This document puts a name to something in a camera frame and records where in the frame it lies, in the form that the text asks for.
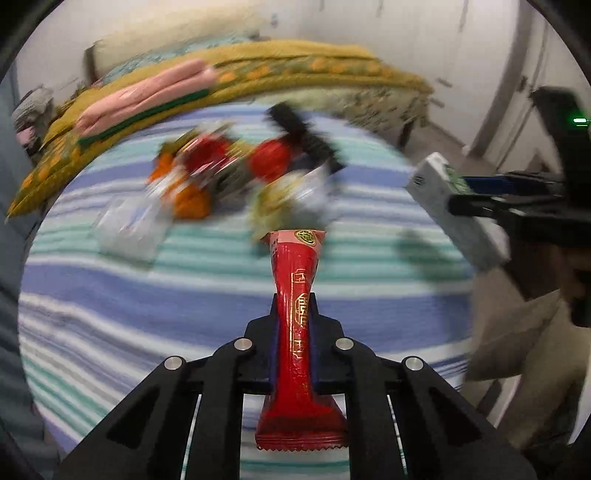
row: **striped bedsheet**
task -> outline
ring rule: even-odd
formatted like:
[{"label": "striped bedsheet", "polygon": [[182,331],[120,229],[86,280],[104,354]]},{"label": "striped bedsheet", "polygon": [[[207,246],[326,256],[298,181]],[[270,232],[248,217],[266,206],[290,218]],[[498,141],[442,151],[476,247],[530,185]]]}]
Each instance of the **striped bedsheet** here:
[{"label": "striped bedsheet", "polygon": [[[278,133],[266,106],[231,103],[177,116],[102,154],[65,189],[31,247],[19,307],[21,352],[39,411],[70,451],[169,355],[213,353],[268,313],[268,255],[243,212],[177,223],[150,267],[101,254],[92,225],[115,197],[141,194],[160,144],[200,121],[232,119],[251,142]],[[386,143],[310,114],[340,150],[340,219],[313,285],[321,313],[377,354],[423,357],[452,385],[464,371],[472,273],[402,188],[411,167]],[[259,452],[262,399],[245,399],[241,478],[348,478],[346,449]]]}]

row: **pink folded towel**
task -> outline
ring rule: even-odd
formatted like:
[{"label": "pink folded towel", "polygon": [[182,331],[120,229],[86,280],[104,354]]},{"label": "pink folded towel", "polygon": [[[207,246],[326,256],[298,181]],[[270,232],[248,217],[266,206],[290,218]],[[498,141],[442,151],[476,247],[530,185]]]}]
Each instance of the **pink folded towel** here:
[{"label": "pink folded towel", "polygon": [[163,103],[211,87],[216,72],[204,60],[189,60],[117,90],[90,105],[76,122],[81,137],[92,137]]}]

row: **yellow blanket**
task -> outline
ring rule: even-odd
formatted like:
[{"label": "yellow blanket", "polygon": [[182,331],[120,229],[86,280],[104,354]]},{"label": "yellow blanket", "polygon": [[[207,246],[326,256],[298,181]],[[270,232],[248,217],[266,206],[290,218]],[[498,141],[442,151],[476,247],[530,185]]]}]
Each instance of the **yellow blanket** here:
[{"label": "yellow blanket", "polygon": [[[216,67],[219,78],[209,95],[142,118],[108,138],[94,141],[85,149],[80,147],[78,135],[72,128],[88,106],[192,57],[203,58]],[[115,143],[172,115],[273,90],[324,85],[396,86],[432,92],[421,77],[389,67],[357,46],[275,40],[192,52],[140,68],[100,89],[83,92],[51,125],[43,142],[46,147],[43,158],[23,181],[8,214],[23,215],[38,208]]]}]

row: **wooden bed leg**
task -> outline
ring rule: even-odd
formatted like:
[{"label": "wooden bed leg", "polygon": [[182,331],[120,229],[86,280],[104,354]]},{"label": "wooden bed leg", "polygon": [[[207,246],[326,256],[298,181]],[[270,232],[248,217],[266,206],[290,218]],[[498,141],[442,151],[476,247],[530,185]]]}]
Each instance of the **wooden bed leg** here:
[{"label": "wooden bed leg", "polygon": [[414,121],[412,120],[406,124],[402,128],[402,132],[400,133],[400,137],[398,137],[398,148],[400,150],[404,150],[404,147],[407,146],[408,141],[410,140],[410,134],[413,131]]}]

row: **round logo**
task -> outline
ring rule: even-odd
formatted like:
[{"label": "round logo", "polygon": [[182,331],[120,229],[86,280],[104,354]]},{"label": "round logo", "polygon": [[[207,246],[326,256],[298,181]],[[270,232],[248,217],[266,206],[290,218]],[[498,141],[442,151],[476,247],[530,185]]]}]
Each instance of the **round logo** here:
[{"label": "round logo", "polygon": [[311,230],[298,230],[295,233],[295,236],[303,244],[309,245],[311,247],[316,246],[316,237],[314,236],[314,232]]}]

